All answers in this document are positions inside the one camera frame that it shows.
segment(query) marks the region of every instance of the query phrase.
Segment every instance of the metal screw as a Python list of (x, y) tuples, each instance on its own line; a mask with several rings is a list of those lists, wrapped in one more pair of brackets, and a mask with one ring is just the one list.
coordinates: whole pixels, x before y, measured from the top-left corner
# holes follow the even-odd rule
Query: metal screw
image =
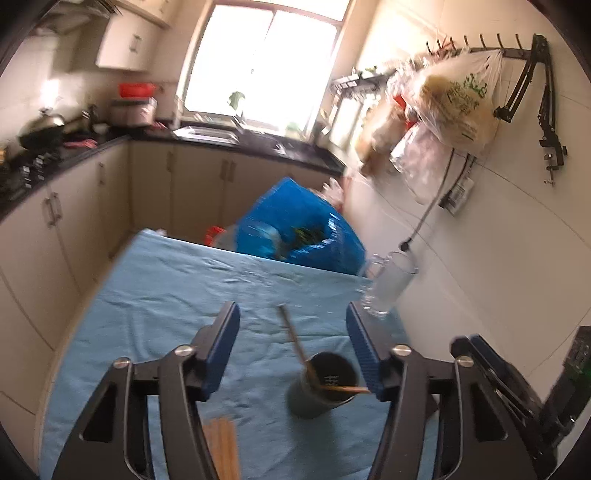
[(117, 360), (113, 362), (113, 367), (115, 368), (125, 368), (131, 363), (131, 360), (126, 356), (120, 356)]
[(470, 368), (474, 366), (474, 360), (466, 355), (461, 355), (456, 358), (457, 363), (464, 368)]
[(412, 352), (413, 350), (408, 345), (402, 343), (392, 348), (392, 353), (398, 356), (409, 356)]
[(191, 345), (181, 345), (174, 349), (174, 354), (177, 356), (188, 356), (193, 353), (193, 347)]

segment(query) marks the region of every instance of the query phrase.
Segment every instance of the blue plastic bag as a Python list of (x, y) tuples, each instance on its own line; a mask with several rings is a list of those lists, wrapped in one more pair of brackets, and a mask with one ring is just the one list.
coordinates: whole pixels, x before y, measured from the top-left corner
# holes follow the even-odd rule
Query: blue plastic bag
[(365, 261), (363, 244), (339, 212), (292, 179), (281, 180), (238, 222), (236, 251), (273, 258), (268, 251), (262, 253), (263, 250), (255, 247), (253, 222), (266, 223), (276, 229), (287, 245), (296, 238), (295, 228), (324, 231), (326, 239), (321, 243), (288, 252), (284, 259), (288, 263), (355, 275)]

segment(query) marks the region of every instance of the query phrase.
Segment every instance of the green vegetables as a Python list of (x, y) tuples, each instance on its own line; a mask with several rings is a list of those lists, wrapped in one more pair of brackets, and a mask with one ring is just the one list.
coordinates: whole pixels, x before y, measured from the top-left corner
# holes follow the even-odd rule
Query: green vegetables
[(290, 250), (298, 250), (310, 245), (317, 245), (326, 240), (322, 228), (294, 228), (295, 238), (290, 245)]

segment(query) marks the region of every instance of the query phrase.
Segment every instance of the glass mug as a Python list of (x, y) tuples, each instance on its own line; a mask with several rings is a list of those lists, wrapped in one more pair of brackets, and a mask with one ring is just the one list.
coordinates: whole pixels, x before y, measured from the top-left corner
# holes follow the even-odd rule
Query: glass mug
[[(374, 265), (378, 267), (375, 274), (372, 273)], [(412, 254), (390, 252), (385, 258), (374, 255), (360, 271), (372, 280), (363, 290), (361, 305), (371, 315), (383, 319), (417, 272), (417, 262)]]

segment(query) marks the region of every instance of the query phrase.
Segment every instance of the blue tablecloth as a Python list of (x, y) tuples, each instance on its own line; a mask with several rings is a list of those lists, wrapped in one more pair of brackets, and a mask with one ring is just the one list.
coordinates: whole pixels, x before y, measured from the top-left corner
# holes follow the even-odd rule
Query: blue tablecloth
[[(234, 420), (242, 478), (365, 479), (388, 405), (358, 395), (318, 419), (292, 417), (284, 396), (300, 364), (276, 310), (278, 303), (289, 305), (309, 355), (339, 352), (359, 370), (344, 318), (364, 281), (139, 233), (63, 359), (45, 418), (41, 480), (51, 478), (71, 428), (115, 358), (144, 362), (163, 356), (212, 323), (227, 300), (240, 305), (241, 328), (219, 391), (198, 408), (203, 420)], [(407, 341), (400, 320), (392, 316), (387, 321), (397, 340)], [(166, 479), (155, 398), (150, 399), (150, 426), (156, 476)], [(436, 429), (429, 431), (426, 441), (432, 449)], [(432, 464), (427, 460), (426, 471)]]

